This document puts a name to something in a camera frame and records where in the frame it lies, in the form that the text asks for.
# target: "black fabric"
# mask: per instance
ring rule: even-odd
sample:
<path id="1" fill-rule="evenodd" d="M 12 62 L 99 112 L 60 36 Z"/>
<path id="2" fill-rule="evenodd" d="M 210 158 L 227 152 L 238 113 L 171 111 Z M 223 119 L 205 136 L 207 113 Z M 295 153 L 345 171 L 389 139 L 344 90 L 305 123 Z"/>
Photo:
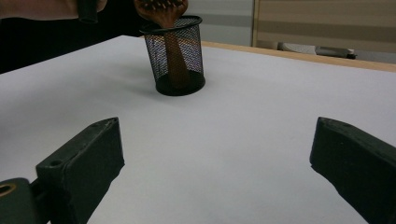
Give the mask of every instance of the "black fabric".
<path id="1" fill-rule="evenodd" d="M 0 24 L 0 74 L 86 48 L 119 35 L 140 36 L 145 22 L 133 0 L 108 0 L 99 22 L 4 19 Z"/>

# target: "white tabletop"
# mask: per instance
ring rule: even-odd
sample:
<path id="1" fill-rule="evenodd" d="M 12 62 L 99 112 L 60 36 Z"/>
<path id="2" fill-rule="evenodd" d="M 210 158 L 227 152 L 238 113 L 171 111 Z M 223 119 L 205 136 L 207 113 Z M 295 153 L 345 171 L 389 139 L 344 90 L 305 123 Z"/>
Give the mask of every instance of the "white tabletop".
<path id="1" fill-rule="evenodd" d="M 0 180 L 120 118 L 126 166 L 90 223 L 364 223 L 310 167 L 318 117 L 396 146 L 396 74 L 203 48 L 205 86 L 155 91 L 144 39 L 121 36 L 0 76 Z"/>

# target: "pencil holder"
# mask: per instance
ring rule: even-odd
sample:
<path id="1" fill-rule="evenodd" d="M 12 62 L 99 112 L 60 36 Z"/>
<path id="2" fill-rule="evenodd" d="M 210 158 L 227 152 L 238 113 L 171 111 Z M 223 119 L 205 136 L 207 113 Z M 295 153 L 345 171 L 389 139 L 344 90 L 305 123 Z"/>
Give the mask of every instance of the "pencil holder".
<path id="1" fill-rule="evenodd" d="M 142 27 L 159 93 L 182 96 L 205 85 L 199 32 L 201 22 L 197 16 L 182 16 L 174 28 L 162 29 L 155 23 Z"/>

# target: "brush handle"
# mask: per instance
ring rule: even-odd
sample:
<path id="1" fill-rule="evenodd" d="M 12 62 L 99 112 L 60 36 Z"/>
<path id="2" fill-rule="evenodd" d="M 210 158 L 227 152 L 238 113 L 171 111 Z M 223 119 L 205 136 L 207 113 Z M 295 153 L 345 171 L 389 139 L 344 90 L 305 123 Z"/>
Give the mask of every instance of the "brush handle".
<path id="1" fill-rule="evenodd" d="M 190 83 L 190 74 L 181 53 L 177 36 L 174 33 L 163 35 L 168 64 L 168 76 L 172 87 L 175 89 L 186 88 Z"/>
<path id="2" fill-rule="evenodd" d="M 97 23 L 96 5 L 96 0 L 78 0 L 78 19 L 84 23 Z"/>

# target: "brown hairbrush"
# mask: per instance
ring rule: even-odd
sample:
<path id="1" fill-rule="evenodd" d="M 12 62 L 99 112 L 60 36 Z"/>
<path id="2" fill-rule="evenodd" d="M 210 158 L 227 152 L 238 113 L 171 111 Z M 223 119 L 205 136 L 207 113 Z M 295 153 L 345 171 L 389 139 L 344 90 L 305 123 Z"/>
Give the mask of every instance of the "brown hairbrush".
<path id="1" fill-rule="evenodd" d="M 153 21 L 163 29 L 173 28 L 175 21 L 184 14 L 189 6 L 188 0 L 134 0 L 137 13 L 144 19 Z M 168 76 L 172 86 L 183 89 L 190 83 L 190 74 L 184 62 L 183 54 L 172 32 L 163 35 Z"/>

